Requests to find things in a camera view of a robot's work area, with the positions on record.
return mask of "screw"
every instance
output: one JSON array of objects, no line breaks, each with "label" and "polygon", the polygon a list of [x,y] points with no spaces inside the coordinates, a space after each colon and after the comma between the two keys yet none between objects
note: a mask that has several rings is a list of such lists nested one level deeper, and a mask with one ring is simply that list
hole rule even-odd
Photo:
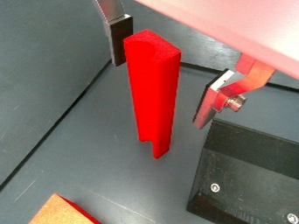
[{"label": "screw", "polygon": [[220,186],[217,184],[210,184],[209,189],[217,193],[220,191]]},{"label": "screw", "polygon": [[228,98],[224,104],[224,107],[237,112],[241,106],[244,105],[245,101],[246,101],[246,98],[241,94],[238,94]]},{"label": "screw", "polygon": [[296,217],[296,215],[293,213],[289,213],[286,216],[285,216],[288,222],[290,224],[297,224],[299,223],[299,219]]}]

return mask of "black plastic panel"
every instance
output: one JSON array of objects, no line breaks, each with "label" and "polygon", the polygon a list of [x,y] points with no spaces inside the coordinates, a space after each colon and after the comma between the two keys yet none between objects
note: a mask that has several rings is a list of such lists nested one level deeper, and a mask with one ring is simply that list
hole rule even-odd
[{"label": "black plastic panel", "polygon": [[[299,207],[299,144],[214,120],[188,211],[214,223],[286,223]],[[210,190],[218,185],[218,192]]]}]

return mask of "red rectangular prism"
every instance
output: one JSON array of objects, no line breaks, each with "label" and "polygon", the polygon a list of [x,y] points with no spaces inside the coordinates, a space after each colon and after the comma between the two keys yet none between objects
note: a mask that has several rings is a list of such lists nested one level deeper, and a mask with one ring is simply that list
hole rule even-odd
[{"label": "red rectangular prism", "polygon": [[124,44],[138,140],[153,143],[158,158],[170,144],[181,51],[148,30]]}]

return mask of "metal bracket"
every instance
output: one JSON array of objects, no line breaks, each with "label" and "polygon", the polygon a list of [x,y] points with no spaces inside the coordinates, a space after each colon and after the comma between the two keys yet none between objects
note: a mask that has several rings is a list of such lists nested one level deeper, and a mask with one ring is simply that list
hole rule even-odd
[{"label": "metal bracket", "polygon": [[126,62],[124,38],[133,34],[133,18],[125,14],[120,0],[93,0],[93,2],[102,19],[112,63],[120,66]]},{"label": "metal bracket", "polygon": [[254,60],[245,54],[240,55],[236,69],[245,75],[245,78],[232,81],[240,73],[233,73],[228,69],[205,87],[193,117],[194,126],[201,129],[212,117],[222,108],[230,108],[234,112],[245,103],[245,97],[241,95],[257,88],[261,88],[269,80],[274,69]]}]

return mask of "wooden block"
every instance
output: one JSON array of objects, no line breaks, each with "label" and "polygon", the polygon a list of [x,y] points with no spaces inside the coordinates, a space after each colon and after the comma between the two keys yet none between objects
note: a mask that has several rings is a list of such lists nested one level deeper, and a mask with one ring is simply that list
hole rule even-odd
[{"label": "wooden block", "polygon": [[181,51],[148,30],[124,44],[138,140],[153,143],[158,158],[170,144]]},{"label": "wooden block", "polygon": [[70,201],[53,194],[29,224],[99,224]]}]

